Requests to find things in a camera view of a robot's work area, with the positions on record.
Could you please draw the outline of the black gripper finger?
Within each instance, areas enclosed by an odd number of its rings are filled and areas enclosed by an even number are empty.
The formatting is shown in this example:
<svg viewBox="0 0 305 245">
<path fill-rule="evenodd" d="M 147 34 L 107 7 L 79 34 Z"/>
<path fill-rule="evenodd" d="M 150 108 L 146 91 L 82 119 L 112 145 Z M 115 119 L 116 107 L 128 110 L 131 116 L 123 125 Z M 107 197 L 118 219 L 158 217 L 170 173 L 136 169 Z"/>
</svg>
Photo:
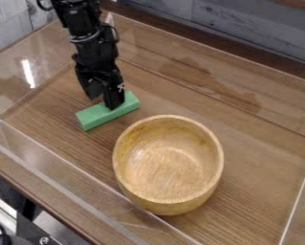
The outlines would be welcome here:
<svg viewBox="0 0 305 245">
<path fill-rule="evenodd" d="M 126 101 L 124 80 L 122 75 L 115 72 L 103 83 L 104 102 L 110 110 L 116 109 Z"/>
<path fill-rule="evenodd" d="M 96 99 L 103 94 L 102 77 L 103 74 L 100 72 L 92 72 L 88 68 L 79 65 L 76 66 L 76 78 L 91 100 Z"/>
</svg>

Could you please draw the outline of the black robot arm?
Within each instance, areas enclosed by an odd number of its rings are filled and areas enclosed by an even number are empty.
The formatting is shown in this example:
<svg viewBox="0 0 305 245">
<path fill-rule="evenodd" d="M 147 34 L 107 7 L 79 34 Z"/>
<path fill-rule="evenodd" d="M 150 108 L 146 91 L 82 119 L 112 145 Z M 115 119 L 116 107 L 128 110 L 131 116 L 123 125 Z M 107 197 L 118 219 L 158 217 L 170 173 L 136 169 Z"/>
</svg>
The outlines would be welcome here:
<svg viewBox="0 0 305 245">
<path fill-rule="evenodd" d="M 50 0 L 47 7 L 36 0 L 43 11 L 55 10 L 76 47 L 72 59 L 76 78 L 87 97 L 102 97 L 106 107 L 116 109 L 126 101 L 123 77 L 116 65 L 119 57 L 116 29 L 100 20 L 100 0 Z"/>
</svg>

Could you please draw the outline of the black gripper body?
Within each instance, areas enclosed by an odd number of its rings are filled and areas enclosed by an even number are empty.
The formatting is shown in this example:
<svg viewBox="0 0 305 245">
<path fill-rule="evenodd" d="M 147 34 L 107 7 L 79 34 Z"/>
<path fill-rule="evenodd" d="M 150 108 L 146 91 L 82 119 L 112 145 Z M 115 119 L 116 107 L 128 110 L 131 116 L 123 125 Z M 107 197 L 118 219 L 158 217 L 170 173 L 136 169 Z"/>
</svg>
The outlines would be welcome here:
<svg viewBox="0 0 305 245">
<path fill-rule="evenodd" d="M 82 84 L 120 84 L 116 65 L 119 34 L 111 25 L 71 27 L 71 42 L 76 46 L 74 61 Z"/>
</svg>

